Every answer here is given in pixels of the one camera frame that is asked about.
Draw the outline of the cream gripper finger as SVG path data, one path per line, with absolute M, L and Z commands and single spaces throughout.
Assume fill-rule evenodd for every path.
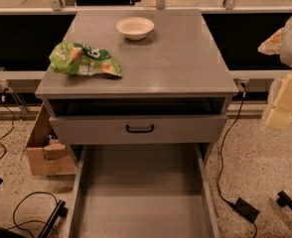
M 277 30 L 271 37 L 261 43 L 257 50 L 268 56 L 279 55 L 282 33 L 283 29 Z
M 292 71 L 273 82 L 269 94 L 269 107 L 265 112 L 264 126 L 283 131 L 292 122 Z

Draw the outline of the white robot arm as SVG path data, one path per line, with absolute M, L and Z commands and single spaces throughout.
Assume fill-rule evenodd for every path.
M 292 68 L 292 16 L 284 27 L 264 41 L 257 50 L 268 56 L 279 55 L 280 61 Z M 263 127 L 283 131 L 292 122 L 292 70 L 275 79 L 270 87 L 268 106 L 263 113 Z

